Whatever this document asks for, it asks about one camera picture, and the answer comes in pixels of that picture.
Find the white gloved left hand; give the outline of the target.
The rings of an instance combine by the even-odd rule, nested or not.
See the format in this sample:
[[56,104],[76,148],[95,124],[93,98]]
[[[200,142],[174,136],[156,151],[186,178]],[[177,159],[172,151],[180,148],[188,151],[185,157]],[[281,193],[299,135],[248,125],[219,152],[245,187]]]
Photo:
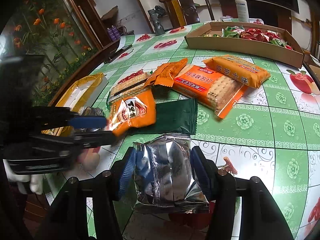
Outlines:
[[3,160],[5,172],[9,182],[17,183],[18,190],[22,194],[43,194],[43,175],[32,174],[32,175],[18,175],[15,174],[7,160]]

